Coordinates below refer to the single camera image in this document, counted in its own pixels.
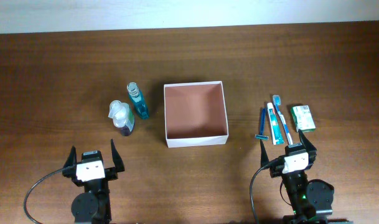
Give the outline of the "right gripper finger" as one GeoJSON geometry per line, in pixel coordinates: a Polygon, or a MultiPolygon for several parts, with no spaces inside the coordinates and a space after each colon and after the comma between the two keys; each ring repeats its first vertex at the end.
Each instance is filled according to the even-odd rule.
{"type": "Polygon", "coordinates": [[[300,129],[298,133],[299,133],[300,142],[305,147],[306,151],[307,152],[315,151],[316,147],[310,142],[310,140],[308,140],[308,138],[306,138],[303,131],[300,129]]]}
{"type": "Polygon", "coordinates": [[[268,158],[268,154],[266,152],[262,139],[260,139],[260,148],[261,148],[260,167],[264,167],[269,163],[269,158],[268,158]]]}

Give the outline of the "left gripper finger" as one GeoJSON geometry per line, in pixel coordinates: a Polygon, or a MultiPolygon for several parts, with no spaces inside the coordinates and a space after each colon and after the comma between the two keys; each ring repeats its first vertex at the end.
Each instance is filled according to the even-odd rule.
{"type": "Polygon", "coordinates": [[[110,140],[110,144],[111,144],[112,160],[115,165],[116,172],[124,172],[125,171],[124,163],[120,154],[118,153],[116,149],[113,139],[110,140]]]}
{"type": "Polygon", "coordinates": [[[75,146],[72,146],[70,153],[68,155],[68,158],[65,161],[65,164],[63,166],[64,168],[63,172],[75,172],[76,165],[77,165],[77,152],[76,152],[75,146]]]}

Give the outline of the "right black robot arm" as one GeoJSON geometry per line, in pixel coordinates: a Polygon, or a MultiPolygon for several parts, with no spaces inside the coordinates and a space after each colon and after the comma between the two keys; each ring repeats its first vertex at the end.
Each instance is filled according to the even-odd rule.
{"type": "Polygon", "coordinates": [[[338,224],[350,223],[349,220],[330,220],[332,202],[334,201],[334,186],[320,179],[308,180],[306,170],[309,170],[316,160],[317,149],[299,131],[300,142],[285,147],[285,154],[268,159],[264,144],[261,142],[261,165],[259,171],[269,170],[272,178],[282,178],[289,198],[292,215],[282,218],[283,224],[338,224]]]}

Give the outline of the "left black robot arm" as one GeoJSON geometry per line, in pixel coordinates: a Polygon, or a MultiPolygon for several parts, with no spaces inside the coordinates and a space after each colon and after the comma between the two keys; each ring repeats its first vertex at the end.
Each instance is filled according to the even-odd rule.
{"type": "Polygon", "coordinates": [[[75,223],[112,221],[108,182],[118,179],[118,173],[125,171],[125,168],[114,141],[111,140],[110,144],[114,166],[109,168],[104,167],[100,151],[84,152],[78,162],[76,149],[72,147],[70,150],[62,175],[84,188],[84,192],[76,196],[71,205],[75,223]]]}

